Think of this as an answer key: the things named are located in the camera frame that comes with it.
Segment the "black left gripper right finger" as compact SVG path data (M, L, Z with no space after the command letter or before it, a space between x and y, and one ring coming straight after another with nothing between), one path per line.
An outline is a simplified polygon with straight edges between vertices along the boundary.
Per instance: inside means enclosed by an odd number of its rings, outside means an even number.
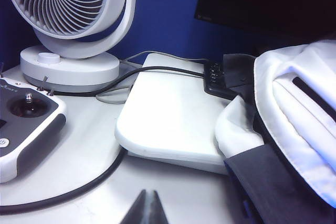
M169 224L156 190L150 192L149 194L148 223Z

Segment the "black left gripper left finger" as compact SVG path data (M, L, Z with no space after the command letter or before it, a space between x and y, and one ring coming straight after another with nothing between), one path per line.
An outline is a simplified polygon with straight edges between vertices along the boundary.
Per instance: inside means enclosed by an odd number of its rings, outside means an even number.
M122 219L122 223L147 223L145 213L146 190L143 189L133 202L132 206Z

